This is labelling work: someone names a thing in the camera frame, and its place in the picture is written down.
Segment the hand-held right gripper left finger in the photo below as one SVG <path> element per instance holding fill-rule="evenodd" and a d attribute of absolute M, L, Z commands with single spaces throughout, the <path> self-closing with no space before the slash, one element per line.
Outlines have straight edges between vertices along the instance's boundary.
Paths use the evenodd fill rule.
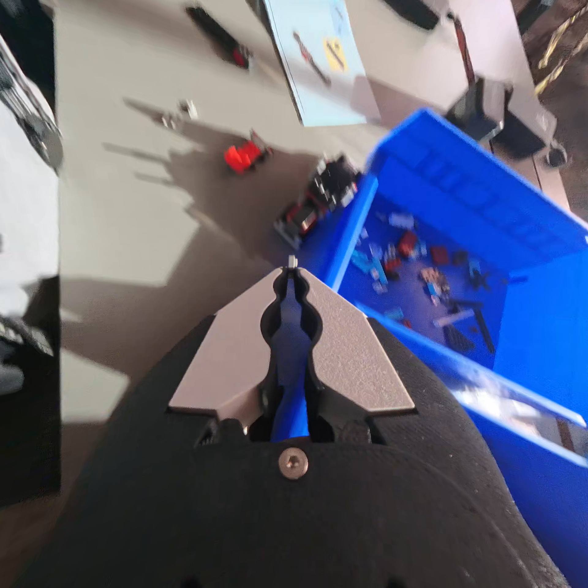
<path fill-rule="evenodd" d="M 213 316 L 168 403 L 173 413 L 233 419 L 271 436 L 283 398 L 273 339 L 282 325 L 287 268 L 266 275 Z"/>

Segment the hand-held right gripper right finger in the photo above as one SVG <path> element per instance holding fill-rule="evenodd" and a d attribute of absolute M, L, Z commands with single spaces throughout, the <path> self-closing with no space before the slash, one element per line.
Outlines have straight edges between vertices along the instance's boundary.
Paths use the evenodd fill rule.
<path fill-rule="evenodd" d="M 367 316 L 306 269 L 294 270 L 300 327 L 309 339 L 304 390 L 311 436 L 341 436 L 355 423 L 416 405 Z"/>

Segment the blue plastic bin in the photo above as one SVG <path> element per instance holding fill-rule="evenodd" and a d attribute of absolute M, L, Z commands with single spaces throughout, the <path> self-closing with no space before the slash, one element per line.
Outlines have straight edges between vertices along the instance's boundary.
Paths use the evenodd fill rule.
<path fill-rule="evenodd" d="M 375 210 L 407 212 L 492 269 L 492 362 L 385 321 L 342 293 Z M 350 209 L 304 249 L 310 270 L 380 322 L 458 397 L 518 510 L 571 587 L 587 587 L 587 225 L 429 109 L 375 148 Z"/>

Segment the long black brick beam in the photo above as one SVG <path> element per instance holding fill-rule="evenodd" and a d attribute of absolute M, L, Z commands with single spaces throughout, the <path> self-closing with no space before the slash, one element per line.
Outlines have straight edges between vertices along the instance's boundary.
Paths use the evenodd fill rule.
<path fill-rule="evenodd" d="M 185 7 L 185 12 L 191 21 L 224 51 L 231 63 L 243 70 L 250 70 L 252 52 L 211 16 L 202 5 L 188 5 Z"/>

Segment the grey desk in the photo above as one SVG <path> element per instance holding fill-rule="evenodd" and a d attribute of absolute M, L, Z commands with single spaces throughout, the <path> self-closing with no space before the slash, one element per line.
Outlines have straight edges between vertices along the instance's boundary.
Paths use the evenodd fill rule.
<path fill-rule="evenodd" d="M 273 219 L 315 156 L 345 151 L 361 164 L 388 128 L 421 106 L 451 106 L 466 85 L 452 24 L 426 33 L 382 1 L 347 1 L 382 120 L 305 128 L 254 2 L 202 1 L 252 49 L 250 72 L 223 60 L 186 3 L 56 8 L 64 496 L 122 394 L 287 255 Z M 180 116 L 182 99 L 197 120 Z M 237 175 L 224 151 L 252 129 L 273 155 Z"/>

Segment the pile of loose toy bricks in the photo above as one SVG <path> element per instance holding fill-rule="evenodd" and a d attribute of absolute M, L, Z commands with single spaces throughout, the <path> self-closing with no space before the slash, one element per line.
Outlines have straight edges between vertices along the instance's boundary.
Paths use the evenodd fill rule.
<path fill-rule="evenodd" d="M 492 269 L 418 218 L 369 213 L 342 293 L 385 321 L 479 363 L 492 362 L 500 318 Z"/>

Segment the red black toy brick truck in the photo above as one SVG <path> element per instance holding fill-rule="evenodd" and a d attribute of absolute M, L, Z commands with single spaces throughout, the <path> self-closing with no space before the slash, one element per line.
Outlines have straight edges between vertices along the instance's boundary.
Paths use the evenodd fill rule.
<path fill-rule="evenodd" d="M 276 218 L 275 231 L 298 251 L 324 219 L 353 201 L 361 177 L 345 153 L 320 159 L 298 198 Z"/>

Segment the red brick sub-assembly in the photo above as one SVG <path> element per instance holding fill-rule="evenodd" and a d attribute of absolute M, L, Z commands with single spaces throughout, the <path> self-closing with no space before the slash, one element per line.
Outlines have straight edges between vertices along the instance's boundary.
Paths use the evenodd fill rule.
<path fill-rule="evenodd" d="M 224 151 L 224 161 L 233 173 L 244 175 L 254 171 L 272 155 L 273 148 L 252 129 L 247 140 Z"/>

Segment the person's grey sweatshirt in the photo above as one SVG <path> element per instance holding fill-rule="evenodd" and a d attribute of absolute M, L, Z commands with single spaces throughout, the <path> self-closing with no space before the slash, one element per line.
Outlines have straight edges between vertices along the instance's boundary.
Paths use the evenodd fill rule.
<path fill-rule="evenodd" d="M 59 271 L 62 136 L 40 89 L 1 38 L 1 315 L 23 317 Z"/>

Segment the light blue instruction booklet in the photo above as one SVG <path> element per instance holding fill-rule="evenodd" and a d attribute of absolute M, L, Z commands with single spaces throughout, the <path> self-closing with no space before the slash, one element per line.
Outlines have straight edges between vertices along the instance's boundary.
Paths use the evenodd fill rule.
<path fill-rule="evenodd" d="M 263 1 L 263 7 L 303 126 L 380 120 L 344 1 Z"/>

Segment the dark box-shaped device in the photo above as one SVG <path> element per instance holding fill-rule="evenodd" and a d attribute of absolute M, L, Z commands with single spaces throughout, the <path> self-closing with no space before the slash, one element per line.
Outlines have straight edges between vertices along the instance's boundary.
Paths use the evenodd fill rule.
<path fill-rule="evenodd" d="M 445 118 L 474 141 L 490 141 L 504 129 L 511 90 L 511 84 L 503 81 L 476 77 Z"/>
<path fill-rule="evenodd" d="M 539 98 L 522 86 L 507 93 L 503 129 L 494 142 L 514 159 L 525 159 L 548 147 L 554 138 L 557 118 Z"/>

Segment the black power adapter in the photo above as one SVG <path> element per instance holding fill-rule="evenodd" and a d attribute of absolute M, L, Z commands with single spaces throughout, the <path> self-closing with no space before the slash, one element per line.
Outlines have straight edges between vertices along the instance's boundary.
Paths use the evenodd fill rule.
<path fill-rule="evenodd" d="M 424 31 L 432 31 L 440 20 L 431 1 L 383 1 L 399 17 Z"/>

